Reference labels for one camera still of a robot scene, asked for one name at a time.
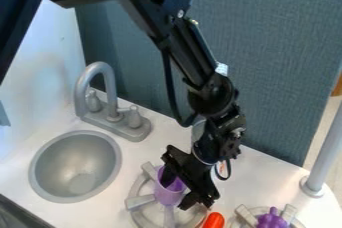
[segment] silver faucet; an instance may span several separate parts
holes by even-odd
[[[96,96],[96,92],[92,91],[92,94],[88,95],[88,97],[92,97],[92,100],[96,98],[97,108],[91,108],[88,104],[94,101],[86,101],[86,92],[90,81],[99,73],[104,77],[107,103],[100,101]],[[132,105],[126,109],[118,107],[114,71],[104,62],[95,62],[86,67],[77,80],[74,103],[76,115],[81,120],[113,132],[132,142],[145,139],[151,131],[151,122],[140,116],[137,106]]]
[[[107,92],[108,117],[116,119],[120,116],[118,113],[118,99],[116,95],[116,83],[113,69],[104,62],[95,62],[86,67],[79,77],[75,88],[75,111],[78,117],[84,116],[88,112],[86,104],[86,91],[90,81],[95,75],[102,73]]]

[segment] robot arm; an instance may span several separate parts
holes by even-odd
[[[52,0],[64,7],[101,0]],[[188,101],[194,111],[205,117],[205,129],[192,145],[190,154],[169,145],[162,156],[165,171],[162,184],[168,186],[178,176],[191,190],[179,205],[188,209],[196,202],[210,207],[219,193],[210,176],[219,161],[236,158],[245,118],[235,103],[238,91],[228,77],[216,72],[217,62],[201,36],[197,22],[186,17],[191,0],[119,0],[136,24],[160,49],[170,103],[181,125],[170,79],[170,60],[182,73],[188,88]]]

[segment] dark blue surface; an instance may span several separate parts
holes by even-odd
[[[248,146],[304,162],[341,64],[341,3],[194,0],[189,14],[240,90]],[[160,54],[119,4],[80,7],[77,16],[87,62],[110,63],[121,97],[170,115]],[[179,78],[176,87],[189,112]]]

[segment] purple cup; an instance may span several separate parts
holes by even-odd
[[[178,177],[167,188],[162,186],[160,179],[163,175],[164,166],[159,167],[157,173],[157,181],[154,187],[154,196],[164,206],[177,206],[181,203],[186,189],[185,184]]]

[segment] silver sink basin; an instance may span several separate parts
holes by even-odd
[[[74,131],[51,140],[37,152],[29,180],[44,199],[73,203],[104,190],[120,167],[121,152],[113,139],[95,131]]]

